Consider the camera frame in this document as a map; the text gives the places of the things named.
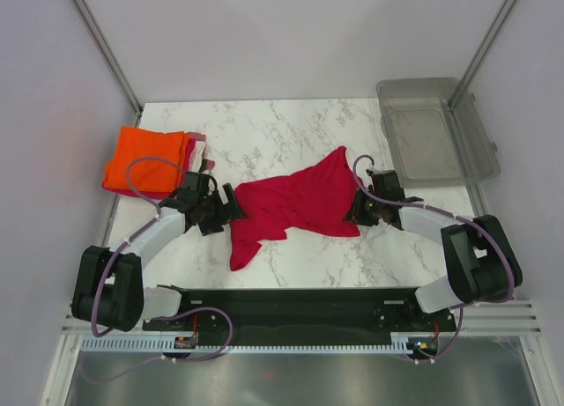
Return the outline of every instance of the pink cloth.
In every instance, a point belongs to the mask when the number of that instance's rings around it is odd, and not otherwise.
[[[231,223],[231,271],[244,268],[255,257],[260,240],[285,240],[289,227],[327,236],[360,235],[357,225],[343,220],[358,188],[345,151],[341,146],[316,166],[243,183],[235,190],[248,218]]]

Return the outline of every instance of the white marble table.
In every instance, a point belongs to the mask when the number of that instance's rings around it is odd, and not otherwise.
[[[312,166],[341,144],[349,165],[369,153],[391,169],[380,115],[372,100],[274,100],[147,104],[142,129],[198,131],[219,184],[234,188]],[[464,187],[406,190],[427,203],[471,215]],[[153,215],[138,199],[121,197],[110,240],[124,237]],[[321,236],[297,229],[284,241],[265,241],[243,270],[229,269],[225,233],[202,237],[192,229],[163,249],[144,273],[145,286],[186,288],[390,287],[427,284],[445,274],[442,248],[420,236],[380,224],[358,238]]]

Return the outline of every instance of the orange cloth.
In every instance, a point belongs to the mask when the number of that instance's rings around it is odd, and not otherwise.
[[[122,127],[114,157],[106,165],[103,186],[130,189],[125,170],[131,161],[142,157],[160,157],[184,165],[189,136],[182,131],[155,131]],[[182,182],[182,173],[159,161],[142,161],[131,168],[131,181],[140,191],[171,192]]]

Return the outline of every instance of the clear plastic container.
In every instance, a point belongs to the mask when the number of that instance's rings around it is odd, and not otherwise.
[[[382,132],[407,188],[477,183],[500,173],[471,95],[456,78],[385,80],[376,87]]]

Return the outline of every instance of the white wall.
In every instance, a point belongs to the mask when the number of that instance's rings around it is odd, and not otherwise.
[[[502,0],[87,0],[144,102],[365,97],[461,77]]]
[[[563,0],[521,0],[472,86],[501,175],[484,184],[564,380]]]
[[[40,400],[133,113],[68,0],[0,0],[0,403]]]

